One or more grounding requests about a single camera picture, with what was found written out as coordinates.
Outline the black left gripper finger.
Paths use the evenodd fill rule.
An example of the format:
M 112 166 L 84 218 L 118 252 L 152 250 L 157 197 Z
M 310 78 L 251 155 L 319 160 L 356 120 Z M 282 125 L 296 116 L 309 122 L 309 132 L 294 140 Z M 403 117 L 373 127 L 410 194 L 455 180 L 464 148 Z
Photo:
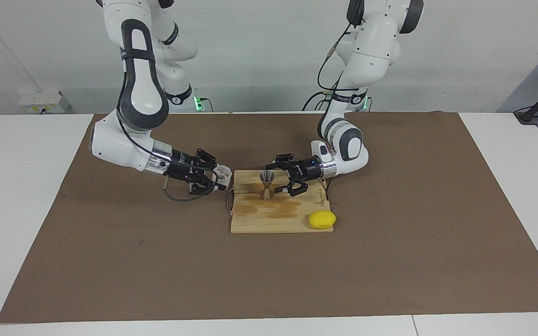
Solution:
M 297 171 L 297 161 L 294 160 L 293 153 L 276 155 L 271 164 L 266 165 L 266 170 L 280 169 L 287 172 Z
M 290 196 L 298 196 L 299 194 L 305 193 L 308 190 L 308 184 L 305 182 L 290 181 L 288 185 L 280 186 L 275 188 L 275 194 L 287 193 Z

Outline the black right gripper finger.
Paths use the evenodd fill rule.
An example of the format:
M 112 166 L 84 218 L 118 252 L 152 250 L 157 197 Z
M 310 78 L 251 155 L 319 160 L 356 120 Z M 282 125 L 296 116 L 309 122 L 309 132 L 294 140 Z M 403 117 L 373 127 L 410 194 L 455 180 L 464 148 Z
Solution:
M 228 187 L 228 181 L 220 179 L 219 181 L 198 180 L 189 181 L 189 194 L 193 196 L 209 194 L 212 191 L 220 190 L 224 191 Z
M 217 166 L 216 158 L 202 148 L 196 151 L 196 169 L 213 171 Z

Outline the small clear glass cup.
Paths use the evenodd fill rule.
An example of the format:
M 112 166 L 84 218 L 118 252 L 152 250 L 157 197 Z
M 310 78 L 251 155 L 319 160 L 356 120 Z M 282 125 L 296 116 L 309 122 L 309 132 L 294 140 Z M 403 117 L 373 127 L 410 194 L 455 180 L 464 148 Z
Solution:
M 213 170 L 216 174 L 216 183 L 224 186 L 230 185 L 233 173 L 228 166 L 218 164 Z

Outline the steel double jigger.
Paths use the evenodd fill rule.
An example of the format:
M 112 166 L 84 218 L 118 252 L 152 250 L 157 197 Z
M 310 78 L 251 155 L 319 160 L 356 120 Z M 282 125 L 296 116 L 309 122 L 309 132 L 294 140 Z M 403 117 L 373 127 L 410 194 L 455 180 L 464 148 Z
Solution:
M 261 192 L 261 198 L 265 201 L 273 198 L 273 192 L 271 191 L 271 184 L 275 180 L 275 173 L 272 170 L 263 170 L 260 173 L 260 181 L 263 185 Z

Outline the yellow lemon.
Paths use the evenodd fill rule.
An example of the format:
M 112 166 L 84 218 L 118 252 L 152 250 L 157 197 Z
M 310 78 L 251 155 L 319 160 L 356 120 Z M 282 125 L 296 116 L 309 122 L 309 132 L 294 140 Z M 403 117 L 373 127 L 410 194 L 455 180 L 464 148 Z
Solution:
M 319 210 L 308 216 L 309 225 L 316 230 L 331 230 L 336 221 L 336 215 L 328 210 Z

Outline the large brown table mat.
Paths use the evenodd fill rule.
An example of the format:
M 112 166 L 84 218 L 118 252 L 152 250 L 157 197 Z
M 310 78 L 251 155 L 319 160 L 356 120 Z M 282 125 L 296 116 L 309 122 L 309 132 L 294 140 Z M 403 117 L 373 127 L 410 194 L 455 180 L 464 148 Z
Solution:
M 333 232 L 231 234 L 226 195 L 96 159 L 86 134 L 0 323 L 538 311 L 538 251 L 456 113 L 350 113 L 371 158 Z

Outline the white wall socket box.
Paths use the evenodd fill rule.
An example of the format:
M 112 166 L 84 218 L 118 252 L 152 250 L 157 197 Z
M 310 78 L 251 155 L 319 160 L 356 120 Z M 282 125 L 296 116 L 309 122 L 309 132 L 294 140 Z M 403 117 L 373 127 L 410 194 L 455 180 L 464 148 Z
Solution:
M 60 91 L 21 94 L 19 107 L 27 113 L 67 113 L 70 109 L 68 100 Z

